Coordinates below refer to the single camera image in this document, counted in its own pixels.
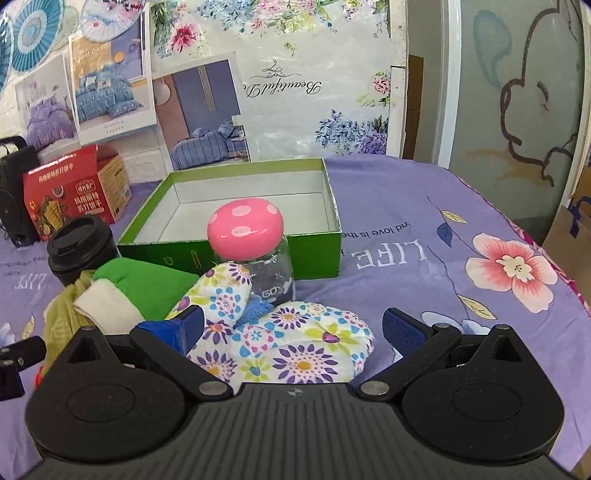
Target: black travel mug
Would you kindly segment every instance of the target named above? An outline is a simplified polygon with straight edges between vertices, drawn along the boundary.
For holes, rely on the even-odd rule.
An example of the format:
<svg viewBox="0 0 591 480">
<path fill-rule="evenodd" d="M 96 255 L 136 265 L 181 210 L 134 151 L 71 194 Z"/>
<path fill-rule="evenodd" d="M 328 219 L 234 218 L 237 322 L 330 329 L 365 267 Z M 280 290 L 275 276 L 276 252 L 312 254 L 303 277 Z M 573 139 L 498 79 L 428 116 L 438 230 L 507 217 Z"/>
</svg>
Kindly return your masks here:
<svg viewBox="0 0 591 480">
<path fill-rule="evenodd" d="M 119 256 L 111 227 L 96 215 L 75 218 L 47 242 L 51 272 L 62 285 L 73 284 L 83 270 L 96 270 Z"/>
</svg>

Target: glass door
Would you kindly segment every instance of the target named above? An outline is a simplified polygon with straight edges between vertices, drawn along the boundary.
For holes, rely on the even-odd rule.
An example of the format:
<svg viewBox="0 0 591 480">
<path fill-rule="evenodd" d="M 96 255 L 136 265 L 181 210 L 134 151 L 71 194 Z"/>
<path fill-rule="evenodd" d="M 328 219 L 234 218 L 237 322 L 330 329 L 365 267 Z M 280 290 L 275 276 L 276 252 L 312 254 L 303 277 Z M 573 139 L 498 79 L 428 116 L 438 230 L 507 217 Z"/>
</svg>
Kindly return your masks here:
<svg viewBox="0 0 591 480">
<path fill-rule="evenodd" d="M 579 2 L 449 1 L 460 2 L 462 17 L 449 169 L 541 242 L 560 203 L 579 130 Z"/>
</svg>

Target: black speaker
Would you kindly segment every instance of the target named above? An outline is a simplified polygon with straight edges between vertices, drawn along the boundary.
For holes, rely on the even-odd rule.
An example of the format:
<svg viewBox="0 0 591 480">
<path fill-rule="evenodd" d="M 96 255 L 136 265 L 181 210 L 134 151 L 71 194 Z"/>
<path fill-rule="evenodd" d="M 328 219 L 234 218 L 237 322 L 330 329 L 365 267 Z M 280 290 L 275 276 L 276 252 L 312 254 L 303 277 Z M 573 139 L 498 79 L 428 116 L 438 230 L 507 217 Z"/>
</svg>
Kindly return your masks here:
<svg viewBox="0 0 591 480">
<path fill-rule="evenodd" d="M 39 241 L 23 197 L 22 176 L 39 166 L 35 148 L 27 146 L 23 137 L 0 138 L 0 148 L 14 144 L 18 150 L 0 158 L 0 221 L 16 247 Z"/>
</svg>

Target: red cardboard box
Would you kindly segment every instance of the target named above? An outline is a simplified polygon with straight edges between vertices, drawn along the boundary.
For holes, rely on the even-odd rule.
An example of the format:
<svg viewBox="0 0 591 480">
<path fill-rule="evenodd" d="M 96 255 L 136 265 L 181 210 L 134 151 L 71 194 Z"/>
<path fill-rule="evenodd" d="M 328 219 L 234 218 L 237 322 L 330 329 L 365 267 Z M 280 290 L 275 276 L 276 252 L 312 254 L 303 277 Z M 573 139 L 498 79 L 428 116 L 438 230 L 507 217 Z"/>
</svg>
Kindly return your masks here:
<svg viewBox="0 0 591 480">
<path fill-rule="evenodd" d="M 82 215 L 114 223 L 131 198 L 123 161 L 105 145 L 88 145 L 35 168 L 23 182 L 25 205 L 43 241 Z"/>
</svg>

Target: pink mushroom lid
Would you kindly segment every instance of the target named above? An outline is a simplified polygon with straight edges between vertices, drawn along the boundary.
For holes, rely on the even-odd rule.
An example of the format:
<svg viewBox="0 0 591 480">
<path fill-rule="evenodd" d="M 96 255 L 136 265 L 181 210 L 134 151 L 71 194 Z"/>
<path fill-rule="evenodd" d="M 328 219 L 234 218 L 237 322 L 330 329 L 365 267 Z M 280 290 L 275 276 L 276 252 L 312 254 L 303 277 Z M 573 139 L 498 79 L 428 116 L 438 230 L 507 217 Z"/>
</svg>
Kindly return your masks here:
<svg viewBox="0 0 591 480">
<path fill-rule="evenodd" d="M 234 200 L 218 208 L 207 223 L 207 240 L 225 260 L 254 260 L 270 253 L 283 237 L 283 217 L 260 198 Z"/>
</svg>

